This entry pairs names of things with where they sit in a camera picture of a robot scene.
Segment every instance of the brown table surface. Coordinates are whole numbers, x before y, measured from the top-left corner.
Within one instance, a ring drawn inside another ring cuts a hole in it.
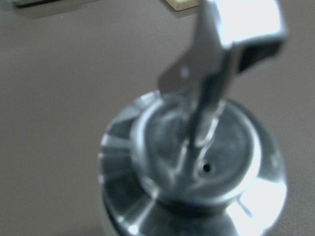
[[[227,94],[273,132],[289,192],[272,236],[315,235],[315,1],[283,0],[290,40]],[[0,235],[100,236],[108,122],[188,46],[197,8],[163,0],[0,0]]]

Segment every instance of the metal bottle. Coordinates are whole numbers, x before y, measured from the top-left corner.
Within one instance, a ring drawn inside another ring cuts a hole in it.
[[[276,141],[222,94],[286,38],[276,0],[203,0],[191,48],[101,141],[104,210],[122,236],[260,236],[286,196]]]

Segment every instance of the yellow wood piece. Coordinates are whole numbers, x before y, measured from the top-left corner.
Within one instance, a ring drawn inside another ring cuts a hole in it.
[[[200,0],[166,0],[176,11],[186,10],[198,6]]]

